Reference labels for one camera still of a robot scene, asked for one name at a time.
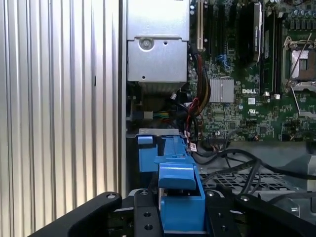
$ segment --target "ram slot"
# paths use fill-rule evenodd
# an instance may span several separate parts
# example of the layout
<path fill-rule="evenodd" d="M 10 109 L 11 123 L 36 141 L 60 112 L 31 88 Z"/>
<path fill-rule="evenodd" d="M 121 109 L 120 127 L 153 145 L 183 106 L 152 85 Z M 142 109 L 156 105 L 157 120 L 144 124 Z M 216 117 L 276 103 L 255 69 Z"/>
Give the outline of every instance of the ram slot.
<path fill-rule="evenodd" d="M 264 59 L 261 59 L 262 63 L 260 67 L 261 71 L 263 72 L 261 75 L 260 93 L 265 96 L 269 96 L 274 90 L 275 20 L 276 16 L 273 13 L 265 19 L 264 25 Z"/>
<path fill-rule="evenodd" d="M 283 18 L 276 18 L 275 21 L 275 48 L 274 48 L 274 93 L 276 96 L 281 95 L 281 85 L 282 85 L 282 52 L 283 52 L 283 40 L 282 40 L 282 30 L 283 30 Z"/>

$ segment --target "ribbed metal panel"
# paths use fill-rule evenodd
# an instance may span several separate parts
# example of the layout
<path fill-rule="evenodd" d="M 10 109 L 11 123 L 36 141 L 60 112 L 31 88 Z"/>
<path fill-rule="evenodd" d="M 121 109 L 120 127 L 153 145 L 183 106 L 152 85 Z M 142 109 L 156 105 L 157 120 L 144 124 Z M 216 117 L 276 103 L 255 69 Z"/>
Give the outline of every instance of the ribbed metal panel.
<path fill-rule="evenodd" d="M 119 3 L 0 0 L 0 237 L 118 188 Z"/>

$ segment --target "metal grille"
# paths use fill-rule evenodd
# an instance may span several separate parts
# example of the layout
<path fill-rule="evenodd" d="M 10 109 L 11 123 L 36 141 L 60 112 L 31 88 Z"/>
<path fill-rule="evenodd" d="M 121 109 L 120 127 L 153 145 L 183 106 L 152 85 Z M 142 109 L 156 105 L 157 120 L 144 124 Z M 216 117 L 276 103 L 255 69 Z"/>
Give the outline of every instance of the metal grille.
<path fill-rule="evenodd" d="M 201 174 L 201 178 L 205 178 L 206 174 Z M 231 188 L 233 192 L 240 192 L 244 186 L 248 174 L 227 174 L 218 175 L 214 179 L 209 180 L 204 189 L 214 189 L 216 185 L 223 185 L 227 188 Z M 252 187 L 258 182 L 258 175 L 256 175 Z M 279 174 L 261 174 L 261 182 L 258 191 L 288 191 L 292 188 L 283 181 L 283 175 Z"/>

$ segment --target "green motherboard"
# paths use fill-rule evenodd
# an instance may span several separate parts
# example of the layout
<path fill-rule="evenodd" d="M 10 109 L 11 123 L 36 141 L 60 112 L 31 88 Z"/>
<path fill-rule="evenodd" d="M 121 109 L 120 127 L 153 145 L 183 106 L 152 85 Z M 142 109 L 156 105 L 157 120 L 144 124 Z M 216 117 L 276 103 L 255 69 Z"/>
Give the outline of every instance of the green motherboard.
<path fill-rule="evenodd" d="M 216 42 L 216 37 L 221 37 L 223 54 L 227 57 L 227 65 L 223 67 L 217 63 L 217 55 L 204 50 L 207 74 L 210 81 L 230 81 L 221 85 L 233 85 L 234 100 L 229 103 L 210 101 L 202 113 L 203 136 L 225 138 L 229 132 L 244 128 L 256 134 L 260 141 L 310 139 L 316 132 L 316 91 L 313 91 L 316 83 L 316 1 L 306 1 L 299 6 L 284 1 L 264 1 L 263 51 L 260 62 L 251 67 L 240 66 L 238 59 L 239 41 L 243 40 L 238 35 L 238 11 L 243 3 L 238 2 L 235 6 L 233 26 L 229 23 L 232 4 L 232 1 L 211 1 L 205 7 L 212 8 L 212 19 L 205 24 L 207 27 L 215 24 L 218 31 L 219 22 L 224 24 L 222 35 L 213 32 L 208 40 Z M 219 18 L 219 8 L 223 6 L 225 17 Z M 289 80 L 294 77 L 293 58 L 297 58 L 301 51 L 304 53 L 299 56 L 295 73 L 297 78 L 303 79 Z M 189 73 L 190 85 L 195 87 L 197 74 L 193 66 Z M 212 93 L 216 94 L 219 88 L 212 85 Z M 245 139 L 242 134 L 235 137 L 237 141 Z"/>

